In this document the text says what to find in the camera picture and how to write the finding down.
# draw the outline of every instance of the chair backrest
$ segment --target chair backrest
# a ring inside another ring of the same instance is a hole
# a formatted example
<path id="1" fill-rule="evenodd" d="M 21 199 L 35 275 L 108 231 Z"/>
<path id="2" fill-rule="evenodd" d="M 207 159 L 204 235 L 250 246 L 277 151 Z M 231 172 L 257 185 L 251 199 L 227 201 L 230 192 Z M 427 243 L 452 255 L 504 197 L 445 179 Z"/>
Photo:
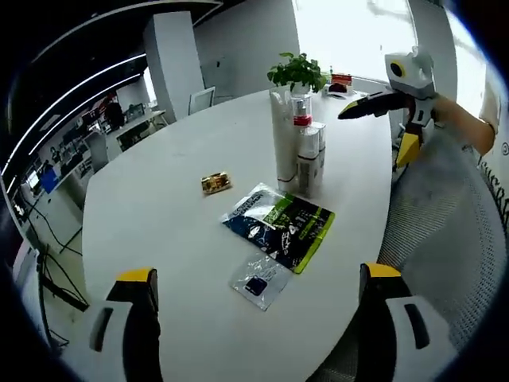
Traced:
<path id="1" fill-rule="evenodd" d="M 211 107 L 214 104 L 216 87 L 205 89 L 202 92 L 191 94 L 189 100 L 189 115 Z"/>
<path id="2" fill-rule="evenodd" d="M 395 186 L 379 262 L 444 317 L 460 351 L 495 297 L 507 250 L 480 171 L 447 131 L 433 132 Z"/>
<path id="3" fill-rule="evenodd" d="M 108 153 L 106 147 L 106 136 L 98 131 L 93 131 L 85 137 L 85 143 L 90 149 L 92 169 L 97 173 L 108 164 Z"/>

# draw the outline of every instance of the window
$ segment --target window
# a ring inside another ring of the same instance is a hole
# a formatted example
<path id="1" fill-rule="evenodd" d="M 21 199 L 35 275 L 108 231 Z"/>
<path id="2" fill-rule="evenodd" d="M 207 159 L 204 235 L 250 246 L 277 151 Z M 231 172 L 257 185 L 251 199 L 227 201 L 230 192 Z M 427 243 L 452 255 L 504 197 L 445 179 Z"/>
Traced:
<path id="1" fill-rule="evenodd" d="M 28 182 L 30 188 L 33 189 L 37 185 L 37 183 L 39 183 L 39 177 L 37 176 L 37 172 L 33 170 L 26 178 L 26 181 Z"/>
<path id="2" fill-rule="evenodd" d="M 149 93 L 150 102 L 156 100 L 156 92 L 153 89 L 152 77 L 150 76 L 150 70 L 147 67 L 143 72 L 143 80 L 145 81 L 146 91 Z"/>
<path id="3" fill-rule="evenodd" d="M 447 18 L 453 32 L 458 71 L 457 102 L 472 115 L 478 116 L 483 106 L 486 60 L 470 32 L 448 10 Z"/>
<path id="4" fill-rule="evenodd" d="M 301 53 L 324 72 L 387 81 L 385 54 L 417 44 L 406 0 L 295 0 L 295 14 Z"/>

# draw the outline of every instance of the desk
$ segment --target desk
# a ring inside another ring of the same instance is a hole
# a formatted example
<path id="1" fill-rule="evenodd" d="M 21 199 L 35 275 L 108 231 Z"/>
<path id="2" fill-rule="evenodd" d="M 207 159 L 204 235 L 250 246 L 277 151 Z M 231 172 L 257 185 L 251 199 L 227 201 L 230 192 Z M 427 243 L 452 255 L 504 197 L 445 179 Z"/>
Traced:
<path id="1" fill-rule="evenodd" d="M 117 158 L 122 153 L 122 148 L 120 147 L 119 138 L 121 138 L 127 131 L 134 129 L 135 127 L 140 126 L 142 123 L 155 119 L 157 117 L 162 118 L 166 124 L 166 120 L 163 115 L 165 114 L 165 110 L 159 111 L 150 111 L 147 110 L 144 115 L 139 118 L 133 119 L 132 121 L 126 123 L 124 126 L 120 127 L 118 130 L 112 131 L 110 134 L 106 136 L 107 140 L 107 150 L 108 157 L 110 161 Z"/>
<path id="2" fill-rule="evenodd" d="M 83 210 L 85 204 L 86 187 L 82 184 L 81 174 L 77 174 L 76 171 L 90 159 L 90 157 L 90 150 L 85 151 L 83 153 L 83 159 L 58 181 L 55 189 L 52 191 L 52 193 L 62 193 L 64 197 L 67 197 L 72 203 L 77 205 L 80 210 Z"/>
<path id="3" fill-rule="evenodd" d="M 258 249 L 220 223 L 260 181 L 277 186 L 267 91 L 179 120 L 91 178 L 87 290 L 105 298 L 118 273 L 157 268 L 165 380 L 305 380 L 343 335 L 359 265 L 378 257 L 391 178 L 388 118 L 337 120 L 350 101 L 313 96 L 316 121 L 328 124 L 324 189 L 313 202 L 336 219 L 267 312 L 228 286 Z M 201 177 L 218 171 L 233 188 L 204 197 Z"/>

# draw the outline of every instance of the ceiling light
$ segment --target ceiling light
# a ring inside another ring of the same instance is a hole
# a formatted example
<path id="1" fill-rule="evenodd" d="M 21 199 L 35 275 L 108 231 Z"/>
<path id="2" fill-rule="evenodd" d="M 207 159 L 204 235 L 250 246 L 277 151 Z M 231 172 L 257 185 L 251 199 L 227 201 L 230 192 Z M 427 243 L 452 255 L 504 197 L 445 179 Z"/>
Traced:
<path id="1" fill-rule="evenodd" d="M 106 88 L 106 89 L 103 89 L 101 90 L 99 93 L 97 93 L 96 95 L 93 95 L 92 97 L 90 97 L 89 99 L 87 99 L 85 102 L 81 103 L 79 106 L 75 107 L 74 109 L 72 109 L 72 111 L 70 111 L 65 117 L 63 117 L 60 121 L 58 121 L 57 123 L 55 123 L 55 125 L 48 130 L 48 132 L 45 134 L 44 137 L 41 138 L 41 140 L 39 142 L 36 143 L 36 145 L 33 147 L 33 149 L 29 152 L 29 155 L 32 155 L 32 153 L 35 151 L 35 149 L 42 143 L 42 141 L 44 141 L 46 139 L 46 137 L 48 137 L 48 135 L 51 134 L 51 132 L 53 130 L 55 130 L 63 121 L 65 121 L 67 119 L 67 117 L 69 117 L 70 115 L 74 114 L 75 112 L 77 112 L 80 108 L 84 107 L 87 103 L 89 103 L 90 101 L 92 101 L 95 97 L 97 96 L 100 96 L 101 94 L 107 92 L 108 90 L 112 89 L 112 88 L 115 88 L 117 86 L 119 86 L 120 84 L 123 84 L 124 82 L 127 82 L 129 80 L 132 80 L 133 78 L 136 78 L 136 77 L 139 77 L 141 74 L 136 74 L 134 76 L 131 76 L 129 78 L 126 78 L 125 80 L 122 80 L 120 82 L 117 82 L 115 85 L 111 85 L 109 88 Z"/>
<path id="2" fill-rule="evenodd" d="M 133 60 L 137 60 L 138 58 L 141 58 L 141 57 L 145 57 L 146 56 L 146 53 L 142 53 L 142 54 L 139 54 L 137 56 L 134 56 L 134 57 L 131 57 L 131 58 L 128 58 L 127 60 L 124 60 L 124 61 L 121 61 L 121 62 L 118 62 L 117 64 L 115 65 L 112 65 L 106 69 L 103 69 L 101 70 L 100 72 L 97 72 L 96 74 L 94 74 L 93 76 L 90 76 L 88 77 L 86 80 L 83 80 L 81 81 L 79 84 L 77 84 L 74 88 L 72 88 L 71 90 L 67 91 L 63 96 L 61 96 L 59 99 L 57 99 L 55 102 L 53 102 L 51 105 L 49 105 L 49 107 L 44 110 L 42 112 L 41 115 L 39 115 L 39 117 L 32 123 L 32 125 L 28 128 L 28 130 L 23 134 L 23 136 L 21 137 L 21 139 L 18 141 L 17 145 L 14 147 L 14 150 L 12 153 L 10 153 L 10 156 L 9 158 L 7 159 L 7 162 L 6 162 L 6 165 L 4 166 L 4 168 L 2 169 L 2 175 L 6 172 L 6 169 L 7 169 L 7 166 L 9 165 L 9 162 L 10 160 L 13 158 L 14 154 L 16 154 L 16 151 L 17 149 L 19 149 L 19 146 L 21 145 L 21 143 L 26 139 L 27 135 L 29 134 L 30 131 L 32 131 L 32 129 L 41 121 L 41 119 L 44 118 L 45 115 L 47 115 L 62 99 L 64 99 L 65 97 L 67 97 L 69 94 L 71 94 L 72 92 L 74 92 L 77 88 L 85 85 L 88 81 L 90 80 L 93 80 L 94 78 L 96 78 L 97 76 L 100 76 L 101 74 L 107 72 L 108 70 L 111 70 L 113 68 L 116 68 L 120 65 L 123 65 L 123 64 L 126 64 L 130 61 L 133 61 Z"/>

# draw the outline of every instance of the small plastic bag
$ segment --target small plastic bag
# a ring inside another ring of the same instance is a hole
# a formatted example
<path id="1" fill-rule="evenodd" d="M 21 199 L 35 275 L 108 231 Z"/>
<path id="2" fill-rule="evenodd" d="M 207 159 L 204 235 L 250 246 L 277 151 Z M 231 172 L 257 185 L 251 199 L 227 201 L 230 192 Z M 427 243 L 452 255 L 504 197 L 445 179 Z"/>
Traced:
<path id="1" fill-rule="evenodd" d="M 267 310 L 290 277 L 292 271 L 258 253 L 247 258 L 233 274 L 229 285 L 261 310 Z"/>

